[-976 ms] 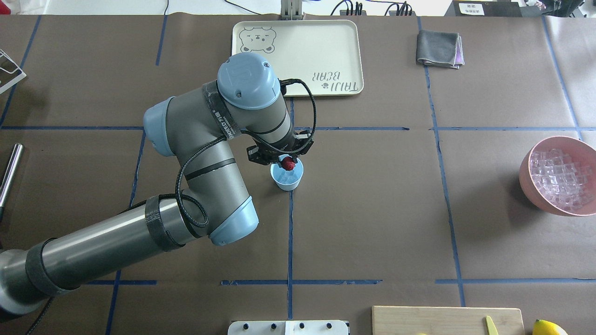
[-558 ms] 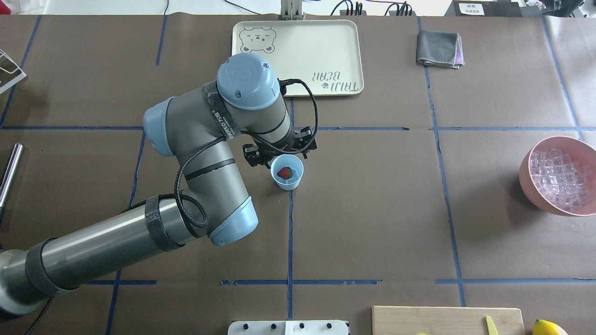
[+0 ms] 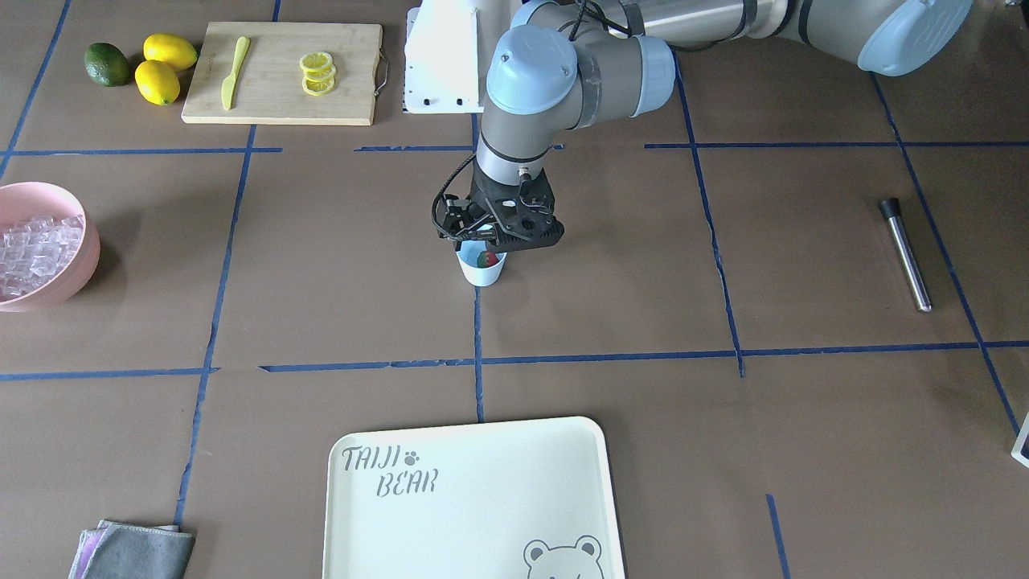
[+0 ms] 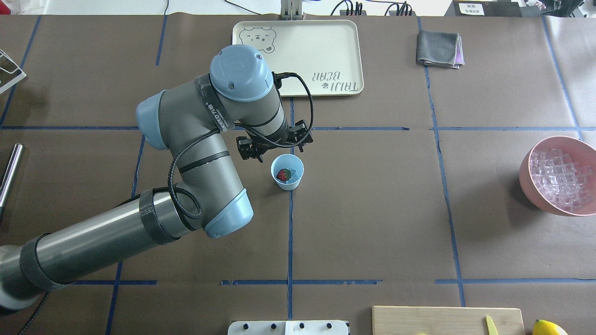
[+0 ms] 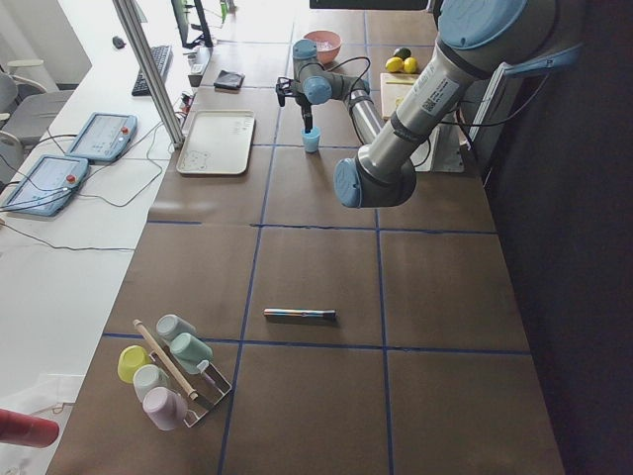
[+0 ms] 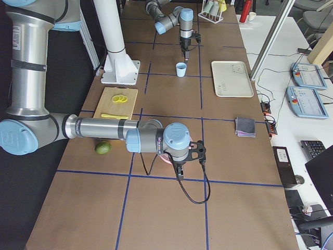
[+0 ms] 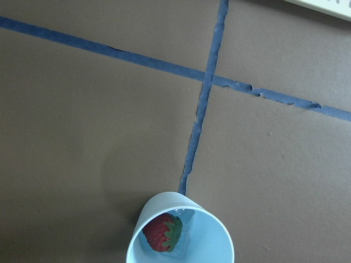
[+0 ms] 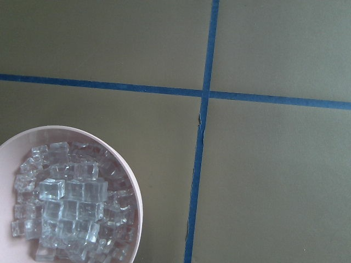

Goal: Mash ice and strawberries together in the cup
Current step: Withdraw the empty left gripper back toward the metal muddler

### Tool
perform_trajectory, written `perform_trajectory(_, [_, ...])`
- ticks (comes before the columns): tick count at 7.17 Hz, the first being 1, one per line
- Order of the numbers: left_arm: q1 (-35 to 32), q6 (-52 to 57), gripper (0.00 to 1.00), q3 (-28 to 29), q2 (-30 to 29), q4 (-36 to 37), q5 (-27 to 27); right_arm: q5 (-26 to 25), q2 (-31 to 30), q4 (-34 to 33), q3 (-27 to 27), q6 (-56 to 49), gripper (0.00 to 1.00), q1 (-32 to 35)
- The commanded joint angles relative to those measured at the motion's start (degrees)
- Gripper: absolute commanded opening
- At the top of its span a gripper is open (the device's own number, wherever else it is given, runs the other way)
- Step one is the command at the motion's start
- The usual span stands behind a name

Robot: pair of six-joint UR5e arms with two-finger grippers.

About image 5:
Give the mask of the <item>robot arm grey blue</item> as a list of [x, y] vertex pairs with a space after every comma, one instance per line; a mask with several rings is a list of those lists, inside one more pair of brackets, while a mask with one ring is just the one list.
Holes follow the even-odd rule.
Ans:
[[327, 71], [317, 45], [293, 46], [293, 78], [279, 78], [280, 102], [292, 97], [302, 109], [305, 131], [312, 107], [342, 101], [363, 143], [353, 158], [335, 167], [339, 202], [349, 208], [392, 207], [412, 194], [416, 178], [411, 155], [476, 81], [503, 63], [509, 74], [548, 74], [572, 64], [580, 53], [582, 1], [445, 1], [431, 61], [388, 121], [379, 118], [360, 77]]

